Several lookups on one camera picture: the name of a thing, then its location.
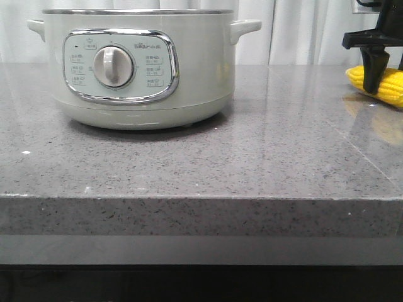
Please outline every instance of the countertop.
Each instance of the countertop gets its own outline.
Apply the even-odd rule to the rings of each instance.
[[[237,66],[216,116],[116,131],[65,116],[45,64],[0,65],[4,250],[37,235],[400,240],[403,112],[345,70]]]

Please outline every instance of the control panel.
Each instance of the control panel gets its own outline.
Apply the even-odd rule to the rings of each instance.
[[[148,103],[174,92],[178,59],[174,43],[160,31],[75,30],[64,43],[64,78],[88,101]]]

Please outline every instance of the white curtain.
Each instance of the white curtain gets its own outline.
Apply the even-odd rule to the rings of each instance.
[[[238,19],[261,19],[243,36],[237,64],[360,63],[358,49],[341,46],[346,31],[375,27],[377,14],[352,14],[351,0],[0,0],[0,62],[46,62],[45,45],[26,28],[43,8],[233,9]],[[388,50],[398,64],[402,49]]]

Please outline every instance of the chrome trim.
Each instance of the chrome trim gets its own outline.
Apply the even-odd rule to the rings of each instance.
[[[154,15],[154,14],[232,14],[231,9],[44,9],[43,14],[129,14],[129,15]]]
[[[171,62],[171,82],[170,84],[159,93],[151,94],[149,96],[137,96],[137,97],[129,97],[129,98],[121,98],[121,97],[103,97],[103,96],[92,96],[89,94],[85,94],[76,90],[69,84],[69,81],[65,75],[65,43],[67,39],[74,35],[99,35],[99,34],[117,34],[117,35],[138,35],[138,36],[154,36],[160,38],[168,47],[169,60]],[[178,87],[179,84],[179,64],[178,64],[178,56],[176,54],[176,49],[173,41],[169,38],[165,33],[157,30],[135,30],[131,28],[98,28],[98,29],[81,29],[74,30],[69,33],[69,35],[65,38],[63,44],[63,78],[67,87],[77,96],[86,101],[90,101],[96,104],[103,105],[132,105],[132,104],[147,104],[153,103],[156,101],[160,101],[162,99],[170,96]]]

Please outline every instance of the yellow corn cob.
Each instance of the yellow corn cob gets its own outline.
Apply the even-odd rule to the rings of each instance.
[[[386,68],[377,94],[364,90],[364,66],[357,66],[346,71],[352,85],[365,94],[396,107],[403,107],[403,71]]]

